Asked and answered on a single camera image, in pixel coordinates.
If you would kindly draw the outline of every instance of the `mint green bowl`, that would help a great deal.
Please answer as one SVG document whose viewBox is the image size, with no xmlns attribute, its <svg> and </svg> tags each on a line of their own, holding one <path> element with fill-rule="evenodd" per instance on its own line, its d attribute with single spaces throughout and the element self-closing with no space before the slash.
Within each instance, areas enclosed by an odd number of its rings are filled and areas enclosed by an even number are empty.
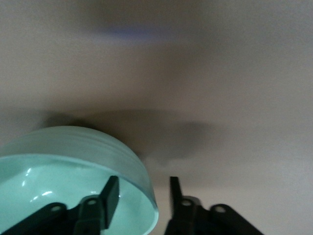
<svg viewBox="0 0 313 235">
<path fill-rule="evenodd" d="M 49 127 L 0 148 L 0 233 L 41 207 L 99 194 L 110 176 L 120 179 L 120 198 L 106 235 L 146 235 L 158 209 L 148 173 L 135 153 L 102 132 Z"/>
</svg>

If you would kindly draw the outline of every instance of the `bowl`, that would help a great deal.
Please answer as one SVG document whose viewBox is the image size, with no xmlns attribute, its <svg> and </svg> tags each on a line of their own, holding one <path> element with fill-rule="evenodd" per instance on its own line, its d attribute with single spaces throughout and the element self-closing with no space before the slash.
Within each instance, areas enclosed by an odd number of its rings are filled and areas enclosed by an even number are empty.
<svg viewBox="0 0 313 235">
<path fill-rule="evenodd" d="M 49 127 L 0 148 L 0 233 L 52 202 L 68 209 L 99 194 L 110 176 L 119 202 L 106 235 L 146 235 L 158 209 L 148 173 L 119 140 L 89 128 Z"/>
</svg>

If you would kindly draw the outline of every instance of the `mounting hole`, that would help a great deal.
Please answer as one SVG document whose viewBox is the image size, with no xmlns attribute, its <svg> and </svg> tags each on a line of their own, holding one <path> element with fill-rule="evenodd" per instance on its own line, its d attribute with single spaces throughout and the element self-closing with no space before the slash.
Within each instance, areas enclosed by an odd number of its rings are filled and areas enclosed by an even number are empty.
<svg viewBox="0 0 313 235">
<path fill-rule="evenodd" d="M 181 204 L 182 204 L 183 206 L 188 207 L 188 206 L 191 206 L 191 201 L 185 199 L 185 200 L 182 200 L 182 201 L 181 201 Z"/>
<path fill-rule="evenodd" d="M 225 212 L 226 212 L 225 208 L 224 208 L 224 207 L 221 207 L 221 206 L 215 207 L 214 210 L 215 210 L 216 212 L 218 212 L 218 213 L 225 213 Z"/>
<path fill-rule="evenodd" d="M 90 229 L 89 228 L 84 228 L 83 229 L 83 234 L 89 234 L 90 233 Z"/>
<path fill-rule="evenodd" d="M 88 205 L 94 205 L 94 204 L 96 204 L 96 203 L 97 203 L 97 201 L 94 200 L 94 199 L 91 199 L 91 200 L 89 200 L 89 201 L 87 202 Z"/>
<path fill-rule="evenodd" d="M 57 212 L 57 211 L 59 211 L 61 208 L 62 208 L 62 207 L 60 207 L 60 206 L 54 206 L 54 207 L 51 208 L 51 211 L 52 211 L 52 212 L 55 212 L 55 211 Z"/>
</svg>

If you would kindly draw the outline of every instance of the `gray surface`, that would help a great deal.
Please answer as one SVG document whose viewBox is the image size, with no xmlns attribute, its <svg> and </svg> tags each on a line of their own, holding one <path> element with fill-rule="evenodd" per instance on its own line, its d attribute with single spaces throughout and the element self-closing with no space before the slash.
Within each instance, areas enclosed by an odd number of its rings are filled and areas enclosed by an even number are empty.
<svg viewBox="0 0 313 235">
<path fill-rule="evenodd" d="M 1 2 L 0 143 L 69 123 L 117 136 L 154 182 L 154 235 L 170 175 L 267 235 L 311 234 L 313 3 L 132 3 Z"/>
</svg>

